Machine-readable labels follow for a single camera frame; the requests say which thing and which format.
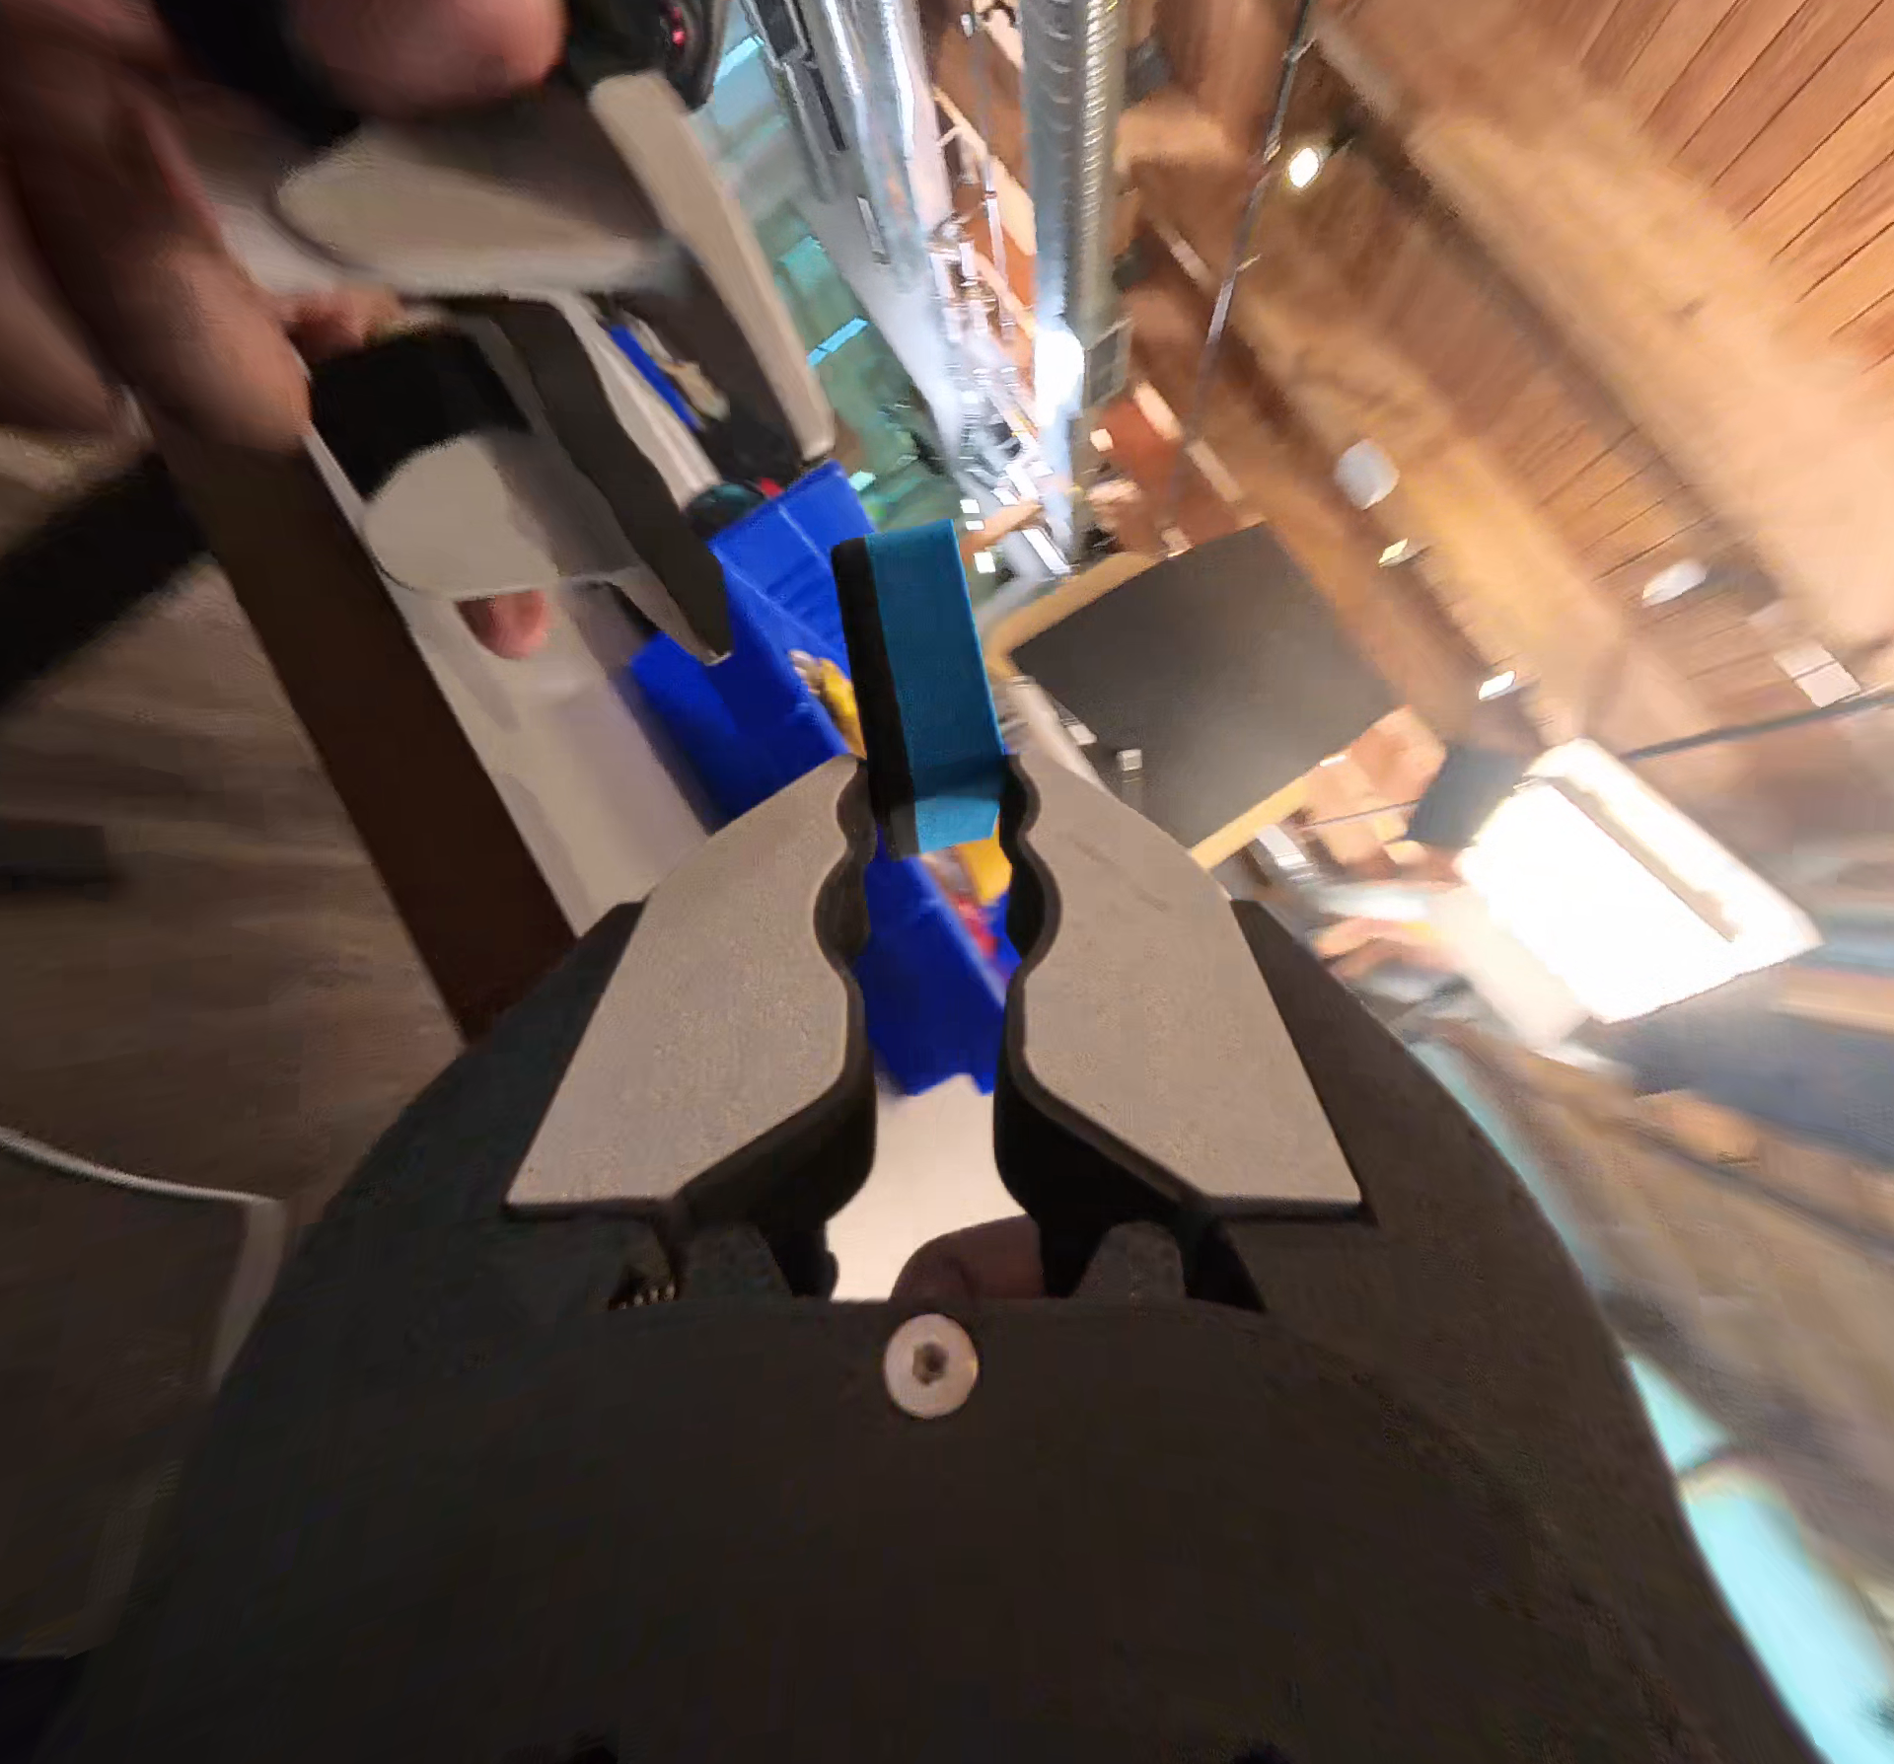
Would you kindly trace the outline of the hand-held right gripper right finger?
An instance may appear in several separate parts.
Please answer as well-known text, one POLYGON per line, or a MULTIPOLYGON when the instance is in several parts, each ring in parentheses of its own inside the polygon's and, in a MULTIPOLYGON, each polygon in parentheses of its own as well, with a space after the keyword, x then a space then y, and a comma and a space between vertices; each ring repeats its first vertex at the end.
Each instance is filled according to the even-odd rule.
POLYGON ((1223 885, 1070 765, 1011 759, 1018 967, 992 1160, 1038 1227, 1339 1225, 1361 1184, 1223 885))

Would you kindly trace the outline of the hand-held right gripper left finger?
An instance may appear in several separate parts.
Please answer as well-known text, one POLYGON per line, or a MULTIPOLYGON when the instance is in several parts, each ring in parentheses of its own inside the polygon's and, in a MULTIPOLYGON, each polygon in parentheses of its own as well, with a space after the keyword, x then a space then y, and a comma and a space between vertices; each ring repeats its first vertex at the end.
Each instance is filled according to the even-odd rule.
POLYGON ((507 1184, 511 1211, 824 1227, 875 1160, 855 756, 746 808, 642 907, 507 1184))

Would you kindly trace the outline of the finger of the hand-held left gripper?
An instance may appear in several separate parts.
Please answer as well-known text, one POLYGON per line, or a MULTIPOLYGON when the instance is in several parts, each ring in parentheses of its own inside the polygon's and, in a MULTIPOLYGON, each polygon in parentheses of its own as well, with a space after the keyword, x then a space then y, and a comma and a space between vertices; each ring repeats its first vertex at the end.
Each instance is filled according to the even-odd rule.
POLYGON ((730 656, 730 596, 690 504, 721 479, 587 298, 463 298, 439 331, 463 387, 501 396, 398 458, 367 550, 422 596, 618 585, 694 661, 730 656))
POLYGON ((770 257, 658 69, 453 120, 374 120, 274 184, 276 226, 418 298, 648 298, 741 411, 828 458, 834 411, 770 257))

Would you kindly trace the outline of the large blue plastic bin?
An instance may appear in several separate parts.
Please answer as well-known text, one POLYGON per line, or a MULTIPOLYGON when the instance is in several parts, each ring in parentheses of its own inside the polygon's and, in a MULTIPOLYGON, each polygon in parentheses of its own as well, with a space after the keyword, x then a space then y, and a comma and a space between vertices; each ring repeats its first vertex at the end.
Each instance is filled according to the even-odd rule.
MULTIPOLYGON (((706 666, 671 638, 653 638, 624 661, 621 697, 653 712, 717 826, 843 756, 840 724, 792 656, 843 666, 828 550, 867 533, 869 516, 840 468, 799 479, 712 544, 726 565, 730 656, 706 666)), ((1005 899, 985 924, 962 924, 932 869, 880 849, 867 869, 867 917, 855 984, 891 1089, 925 1095, 970 1080, 991 1095, 1005 984, 1018 962, 991 930, 1005 899)))

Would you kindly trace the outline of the blue eraser with black felt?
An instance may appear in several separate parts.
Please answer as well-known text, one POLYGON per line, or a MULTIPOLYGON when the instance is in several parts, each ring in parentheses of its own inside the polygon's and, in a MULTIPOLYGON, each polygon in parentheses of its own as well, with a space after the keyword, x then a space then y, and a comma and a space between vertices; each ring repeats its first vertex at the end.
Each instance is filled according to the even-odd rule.
POLYGON ((960 533, 850 536, 828 550, 867 796, 891 862, 1001 836, 1011 753, 985 678, 960 533))

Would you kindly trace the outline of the person's left hand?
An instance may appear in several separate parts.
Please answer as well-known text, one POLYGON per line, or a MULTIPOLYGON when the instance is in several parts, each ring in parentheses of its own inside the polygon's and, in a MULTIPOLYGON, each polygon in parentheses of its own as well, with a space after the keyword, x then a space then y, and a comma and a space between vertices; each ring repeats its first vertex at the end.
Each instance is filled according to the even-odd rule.
MULTIPOLYGON (((562 0, 286 0, 286 38, 367 120, 524 97, 562 62, 562 0)), ((147 0, 7 0, 0 421, 112 436, 138 410, 241 451, 306 435, 306 361, 398 323, 378 288, 274 298, 225 251, 147 0)))

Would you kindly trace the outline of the black board with wooden rim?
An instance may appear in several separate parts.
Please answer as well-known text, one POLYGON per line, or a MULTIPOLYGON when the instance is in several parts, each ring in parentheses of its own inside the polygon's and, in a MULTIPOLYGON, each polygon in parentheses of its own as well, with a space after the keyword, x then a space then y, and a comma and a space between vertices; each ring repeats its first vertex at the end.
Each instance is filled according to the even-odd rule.
POLYGON ((1407 705, 1269 529, 1116 550, 992 622, 985 652, 1077 715, 1101 765, 1136 753, 1123 800, 1202 869, 1407 705))

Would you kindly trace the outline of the studio light panel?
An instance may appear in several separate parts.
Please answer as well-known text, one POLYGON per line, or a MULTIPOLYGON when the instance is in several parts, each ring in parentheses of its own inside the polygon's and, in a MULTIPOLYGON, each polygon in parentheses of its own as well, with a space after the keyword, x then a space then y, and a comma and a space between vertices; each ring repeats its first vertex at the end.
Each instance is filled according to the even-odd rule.
POLYGON ((1590 739, 1538 756, 1458 869, 1597 1022, 1652 1017, 1824 945, 1785 888, 1590 739))

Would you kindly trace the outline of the spiral metal duct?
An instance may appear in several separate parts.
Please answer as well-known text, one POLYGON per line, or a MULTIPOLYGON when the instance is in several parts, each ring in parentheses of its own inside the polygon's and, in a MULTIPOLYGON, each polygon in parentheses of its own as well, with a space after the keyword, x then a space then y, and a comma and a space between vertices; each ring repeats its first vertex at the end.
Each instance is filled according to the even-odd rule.
POLYGON ((1123 0, 1014 0, 1018 107, 1032 200, 1032 323, 1083 387, 1115 328, 1115 135, 1123 110, 1123 0))

